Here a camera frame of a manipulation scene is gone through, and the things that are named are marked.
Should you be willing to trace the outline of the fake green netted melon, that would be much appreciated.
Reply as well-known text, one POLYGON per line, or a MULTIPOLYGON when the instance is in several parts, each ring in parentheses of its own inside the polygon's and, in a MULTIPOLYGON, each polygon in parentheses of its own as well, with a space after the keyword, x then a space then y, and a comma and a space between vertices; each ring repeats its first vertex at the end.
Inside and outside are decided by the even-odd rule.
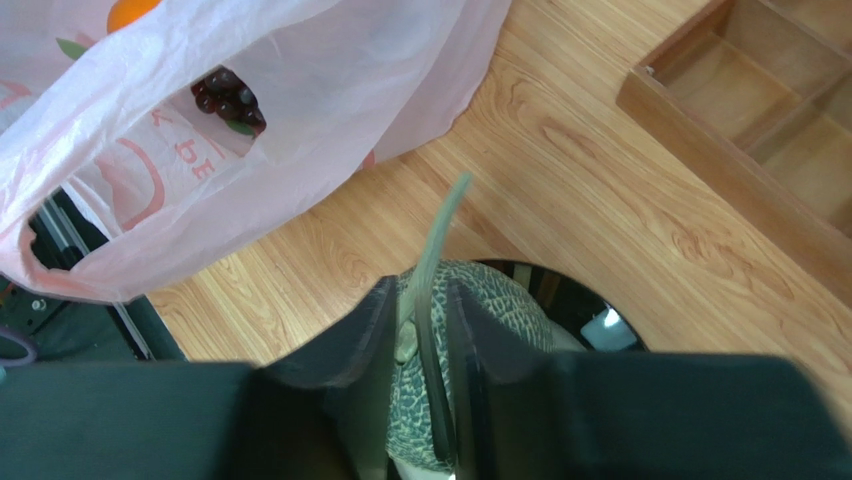
POLYGON ((435 215, 417 264, 397 278, 396 366, 390 392, 386 451, 398 468, 411 468, 444 478, 454 474, 455 464, 439 459, 434 452, 427 394, 429 382, 418 353, 417 320, 424 312, 416 305, 419 298, 430 302, 430 327, 448 399, 453 397, 446 329, 447 286, 451 280, 467 287, 481 307, 494 316, 495 324, 529 347, 545 354, 584 348, 578 340, 560 330, 528 290, 512 277, 479 262, 444 258, 443 248, 451 220, 472 179, 469 172, 459 176, 435 215))

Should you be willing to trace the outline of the fake orange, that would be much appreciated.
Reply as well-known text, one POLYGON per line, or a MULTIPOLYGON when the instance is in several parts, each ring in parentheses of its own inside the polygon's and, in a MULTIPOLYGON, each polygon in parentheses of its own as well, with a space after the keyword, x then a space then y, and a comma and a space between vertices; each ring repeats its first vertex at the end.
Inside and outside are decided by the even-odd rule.
POLYGON ((111 6, 106 20, 106 31, 112 34, 132 24, 156 8, 160 0, 117 0, 111 6))

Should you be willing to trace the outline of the pink plastic bag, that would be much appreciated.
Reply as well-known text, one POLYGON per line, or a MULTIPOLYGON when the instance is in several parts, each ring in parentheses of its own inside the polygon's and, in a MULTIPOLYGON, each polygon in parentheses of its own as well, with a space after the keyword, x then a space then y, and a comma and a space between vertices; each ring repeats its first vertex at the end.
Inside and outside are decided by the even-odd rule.
POLYGON ((444 135, 493 57, 506 1, 163 1, 108 34, 107 1, 1 5, 1 272, 132 300, 444 135), (252 138, 200 112, 218 66, 256 96, 252 138), (62 190, 107 239, 68 270, 32 251, 62 190))

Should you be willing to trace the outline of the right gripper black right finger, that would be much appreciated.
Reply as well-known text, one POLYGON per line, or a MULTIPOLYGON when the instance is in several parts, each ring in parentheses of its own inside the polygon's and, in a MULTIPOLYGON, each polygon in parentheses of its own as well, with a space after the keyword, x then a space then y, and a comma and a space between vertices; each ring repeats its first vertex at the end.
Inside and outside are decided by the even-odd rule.
POLYGON ((544 353, 447 290, 460 479, 847 479, 851 449, 794 363, 544 353))

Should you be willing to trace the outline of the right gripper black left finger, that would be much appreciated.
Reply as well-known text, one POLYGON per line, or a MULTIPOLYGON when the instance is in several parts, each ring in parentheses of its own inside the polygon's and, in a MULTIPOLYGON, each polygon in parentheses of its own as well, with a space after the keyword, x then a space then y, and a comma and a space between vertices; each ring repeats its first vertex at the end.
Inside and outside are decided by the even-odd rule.
POLYGON ((63 362, 1 382, 5 479, 385 479, 397 283, 280 360, 63 362))

